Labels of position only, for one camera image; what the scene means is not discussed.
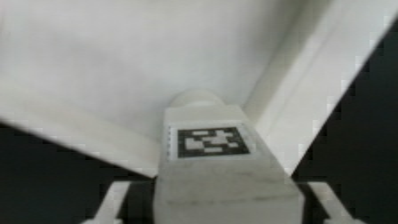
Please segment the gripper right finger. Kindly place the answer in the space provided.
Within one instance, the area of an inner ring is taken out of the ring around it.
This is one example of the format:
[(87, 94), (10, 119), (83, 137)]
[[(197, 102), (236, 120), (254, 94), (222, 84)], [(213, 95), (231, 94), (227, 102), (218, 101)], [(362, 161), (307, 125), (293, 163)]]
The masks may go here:
[(351, 216), (325, 182), (307, 182), (305, 193), (304, 224), (367, 224)]

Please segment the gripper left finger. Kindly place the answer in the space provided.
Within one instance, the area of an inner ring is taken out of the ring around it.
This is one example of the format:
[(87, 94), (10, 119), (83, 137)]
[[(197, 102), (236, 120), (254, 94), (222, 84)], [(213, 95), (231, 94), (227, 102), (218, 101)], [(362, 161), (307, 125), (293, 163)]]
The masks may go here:
[(110, 184), (96, 215), (80, 224), (124, 224), (124, 221), (117, 217), (117, 215), (128, 195), (129, 186), (129, 181), (115, 181)]

